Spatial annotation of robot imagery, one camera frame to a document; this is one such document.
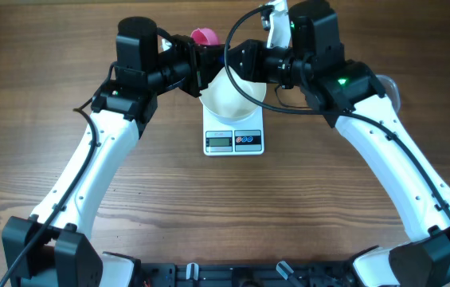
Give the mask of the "pink scoop blue handle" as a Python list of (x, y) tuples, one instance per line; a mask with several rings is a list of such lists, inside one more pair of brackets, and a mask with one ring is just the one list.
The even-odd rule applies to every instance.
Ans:
[(210, 28), (197, 28), (190, 37), (199, 45), (220, 45), (218, 35)]

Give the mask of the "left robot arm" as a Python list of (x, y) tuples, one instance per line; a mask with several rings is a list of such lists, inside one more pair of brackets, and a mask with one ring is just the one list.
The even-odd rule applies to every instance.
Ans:
[(145, 17), (118, 24), (117, 59), (77, 112), (85, 134), (53, 189), (28, 218), (2, 231), (7, 270), (2, 285), (136, 286), (139, 259), (98, 254), (90, 242), (97, 211), (118, 168), (173, 89), (197, 97), (223, 66), (225, 47), (172, 35)]

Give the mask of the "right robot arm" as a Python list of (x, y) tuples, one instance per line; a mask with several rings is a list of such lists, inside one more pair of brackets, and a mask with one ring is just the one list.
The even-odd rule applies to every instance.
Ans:
[(304, 1), (282, 14), (290, 47), (247, 40), (224, 51), (232, 82), (298, 87), (304, 115), (323, 116), (359, 152), (391, 198), (409, 241), (354, 257), (361, 286), (442, 286), (450, 282), (450, 187), (404, 129), (373, 71), (348, 60), (338, 19), (325, 1)]

